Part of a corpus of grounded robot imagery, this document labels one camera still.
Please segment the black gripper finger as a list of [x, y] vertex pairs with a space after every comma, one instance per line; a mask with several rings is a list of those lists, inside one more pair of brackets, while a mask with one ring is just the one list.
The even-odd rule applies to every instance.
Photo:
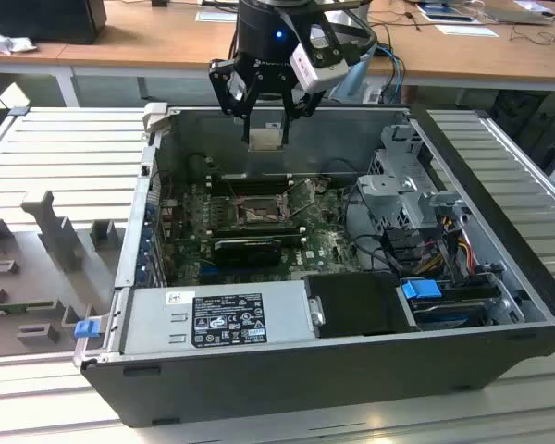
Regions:
[[306, 93], [298, 102], [293, 100], [292, 92], [284, 92], [282, 94], [282, 102], [284, 105], [281, 125], [282, 145], [287, 145], [289, 143], [291, 122], [301, 117], [311, 117], [322, 101], [325, 93], [325, 91], [312, 94]]
[[[259, 67], [252, 57], [236, 57], [230, 60], [213, 59], [208, 76], [223, 113], [243, 121], [241, 139], [249, 141], [251, 113], [260, 94]], [[237, 75], [244, 83], [244, 92], [238, 99], [229, 88], [229, 82]]]

